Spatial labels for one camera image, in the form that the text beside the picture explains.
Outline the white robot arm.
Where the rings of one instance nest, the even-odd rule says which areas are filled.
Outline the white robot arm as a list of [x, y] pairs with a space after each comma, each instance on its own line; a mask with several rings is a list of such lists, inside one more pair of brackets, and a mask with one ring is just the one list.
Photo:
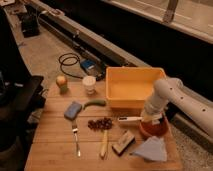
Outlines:
[[172, 103], [213, 138], [213, 108], [187, 95], [182, 87], [183, 83], [178, 78], [156, 80], [152, 94], [144, 103], [142, 121], [159, 119], [165, 106]]

